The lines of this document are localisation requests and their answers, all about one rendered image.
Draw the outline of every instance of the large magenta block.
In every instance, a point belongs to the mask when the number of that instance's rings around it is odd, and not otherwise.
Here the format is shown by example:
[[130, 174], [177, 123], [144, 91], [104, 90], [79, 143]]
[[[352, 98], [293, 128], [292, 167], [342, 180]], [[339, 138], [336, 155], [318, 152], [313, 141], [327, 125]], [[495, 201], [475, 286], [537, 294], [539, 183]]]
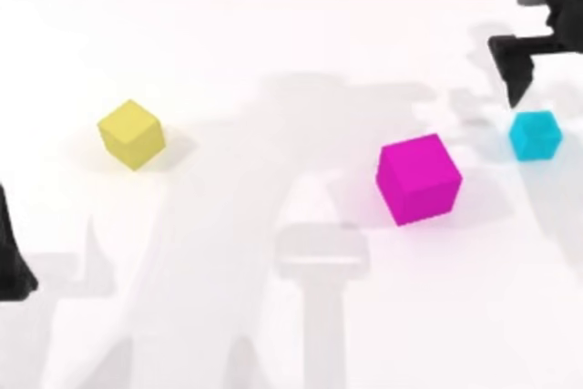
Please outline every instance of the large magenta block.
[[432, 134], [383, 147], [376, 183], [401, 226], [450, 212], [462, 174]]

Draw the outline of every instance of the white tabletop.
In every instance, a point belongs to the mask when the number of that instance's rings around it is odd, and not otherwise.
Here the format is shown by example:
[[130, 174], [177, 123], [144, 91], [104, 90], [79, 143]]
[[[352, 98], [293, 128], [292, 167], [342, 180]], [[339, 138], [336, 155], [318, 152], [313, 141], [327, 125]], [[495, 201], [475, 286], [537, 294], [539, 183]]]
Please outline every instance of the white tabletop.
[[[486, 50], [546, 33], [544, 8], [0, 5], [0, 180], [41, 281], [0, 305], [0, 387], [583, 384], [583, 58], [537, 59], [520, 110], [553, 109], [565, 141], [524, 165]], [[136, 173], [97, 131], [129, 98], [168, 139]], [[432, 132], [455, 211], [396, 228], [378, 152]]]

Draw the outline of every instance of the cube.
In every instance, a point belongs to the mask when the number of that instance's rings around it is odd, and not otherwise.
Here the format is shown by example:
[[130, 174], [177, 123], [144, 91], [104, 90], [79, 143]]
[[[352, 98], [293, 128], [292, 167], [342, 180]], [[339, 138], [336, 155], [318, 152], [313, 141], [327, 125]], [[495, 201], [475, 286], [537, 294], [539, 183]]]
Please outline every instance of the cube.
[[398, 226], [450, 212], [462, 174], [436, 135], [384, 146], [376, 184]]
[[106, 149], [132, 170], [138, 170], [166, 146], [157, 118], [133, 100], [99, 123]]
[[552, 159], [563, 139], [550, 111], [519, 113], [509, 136], [518, 161]]

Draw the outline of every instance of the yellow block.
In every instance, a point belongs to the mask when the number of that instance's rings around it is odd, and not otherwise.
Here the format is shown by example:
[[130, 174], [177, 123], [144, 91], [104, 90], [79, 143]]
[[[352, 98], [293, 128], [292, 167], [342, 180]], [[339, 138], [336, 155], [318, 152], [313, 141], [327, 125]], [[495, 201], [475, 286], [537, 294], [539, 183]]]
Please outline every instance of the yellow block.
[[106, 149], [132, 170], [138, 170], [166, 146], [159, 120], [133, 100], [98, 124]]

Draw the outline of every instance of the cube top face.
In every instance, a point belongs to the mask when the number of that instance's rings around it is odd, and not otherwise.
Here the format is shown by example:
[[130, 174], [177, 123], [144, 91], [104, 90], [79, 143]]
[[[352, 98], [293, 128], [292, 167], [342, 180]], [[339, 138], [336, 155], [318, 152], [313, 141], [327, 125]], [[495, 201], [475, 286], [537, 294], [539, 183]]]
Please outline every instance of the cube top face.
[[158, 120], [133, 100], [127, 101], [99, 122], [99, 128], [120, 143], [128, 144], [156, 125]]
[[462, 182], [461, 173], [436, 134], [385, 146], [380, 164], [392, 169], [407, 193]]
[[552, 159], [562, 138], [550, 111], [520, 113], [510, 129], [510, 141], [519, 161]]

